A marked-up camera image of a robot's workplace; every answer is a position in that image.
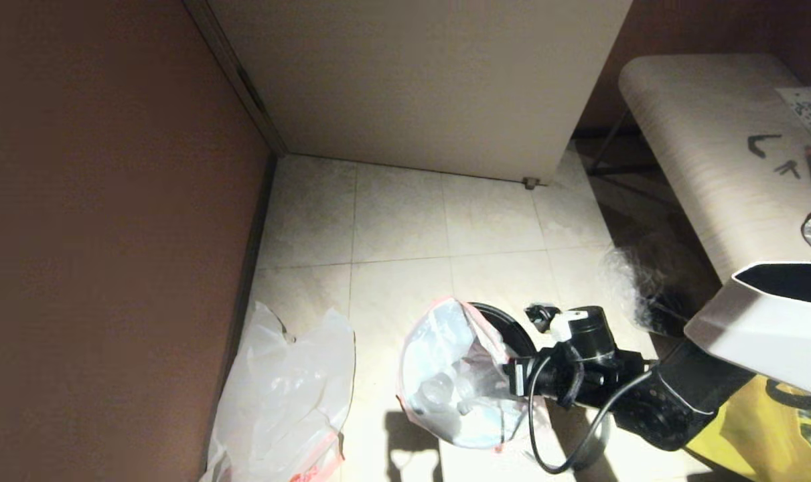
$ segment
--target plastic bag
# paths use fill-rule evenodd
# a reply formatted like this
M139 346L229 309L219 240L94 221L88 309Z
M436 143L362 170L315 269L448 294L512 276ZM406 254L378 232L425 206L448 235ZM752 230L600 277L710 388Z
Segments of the plastic bag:
M608 250L599 281L623 318L640 329L675 337L683 336L687 321L720 287L714 274L700 266L699 256L662 233Z
M473 306L444 299L405 341L399 402L409 420L446 442L488 449L511 439L526 406L501 370L510 351Z
M218 403L200 482L310 482L343 461L339 430L349 412L354 333L330 309L295 341L257 303Z

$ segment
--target white plastic bag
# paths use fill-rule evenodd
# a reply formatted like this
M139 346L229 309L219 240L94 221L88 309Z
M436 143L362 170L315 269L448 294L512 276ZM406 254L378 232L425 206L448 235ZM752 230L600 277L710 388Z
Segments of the white plastic bag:
M510 440L525 405L501 370L510 351L473 306L439 301L405 341L399 400L409 420L446 442L488 449Z
M257 303L218 403L200 482L322 482L343 461L354 332L330 309L298 341Z

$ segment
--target black cable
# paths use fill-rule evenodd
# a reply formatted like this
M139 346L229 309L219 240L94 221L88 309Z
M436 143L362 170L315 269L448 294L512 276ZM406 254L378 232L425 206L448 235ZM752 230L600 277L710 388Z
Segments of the black cable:
M599 409L599 412L598 414L595 415L595 418L593 418L593 423L589 425L589 430L587 430L587 434L583 436L581 442L579 442L579 444L575 447L575 449L571 451L571 454L569 455L567 460L564 461L564 463L555 467L546 464L545 461L542 460L542 457L539 457L539 449L536 447L536 431L534 430L533 424L533 399L534 393L536 393L536 379L539 378L539 374L542 372L543 369L545 369L545 366L548 364L548 361L550 360L551 357L545 357L545 359L542 361L542 363L539 364L538 367L536 367L536 370L533 373L533 378L530 381L530 390L528 391L527 415L528 415L528 424L530 425L530 448L533 449L533 457L536 459L536 463L538 463L539 467L542 467L542 470L544 470L545 472L557 474L564 473L566 470L569 469L569 467L573 466L577 462L577 460L579 460L583 447L587 444L587 442L589 442L589 439L592 438L593 435L595 435L595 431L598 430L602 419L605 418L607 412L611 409L611 406L613 406L613 404L616 403L617 400L619 400L619 397L622 397L623 394L625 394L625 392L631 390L635 385L640 384L640 382L643 382L644 380L652 376L652 370L649 370L649 372L644 372L636 376L627 384L620 387L619 390L613 392L613 394L607 399L605 404Z
M570 408L570 406L575 403L577 394L581 391L581 387L583 386L583 372L585 370L583 370L583 361L581 361L581 354L577 351L577 348L571 343L563 343L562 345L564 345L565 349L568 351L567 357L575 364L575 374L573 375L573 379L571 379L567 393L557 399L557 405L562 406L562 408Z

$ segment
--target tile floor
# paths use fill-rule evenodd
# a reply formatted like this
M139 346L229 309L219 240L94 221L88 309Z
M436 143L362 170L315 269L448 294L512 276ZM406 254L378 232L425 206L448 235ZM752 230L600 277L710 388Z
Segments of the tile floor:
M526 434L498 455L439 445L404 421L395 398L400 347L433 300L453 295L513 314L534 337L522 312L530 302L603 305L617 344L654 357L650 336L625 320L596 275L610 246L574 143L555 182L533 191L306 156L279 162L251 296L299 337L330 307L350 318L354 399L344 427L346 461L333 480L545 478L525 455ZM571 423L555 416L555 428ZM568 445L551 430L540 443L556 461ZM606 455L555 479L685 480L710 470L685 452L657 451L619 429Z

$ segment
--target brown wall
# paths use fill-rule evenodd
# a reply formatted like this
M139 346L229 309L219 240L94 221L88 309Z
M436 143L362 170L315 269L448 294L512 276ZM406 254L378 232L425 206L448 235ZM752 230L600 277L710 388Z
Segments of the brown wall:
M772 53L811 85L811 0L779 2L775 16Z
M782 0L635 0L583 111L578 129L610 127L625 108L619 71L644 55L767 52L773 4Z
M179 0L0 2L0 480L194 480L268 149Z

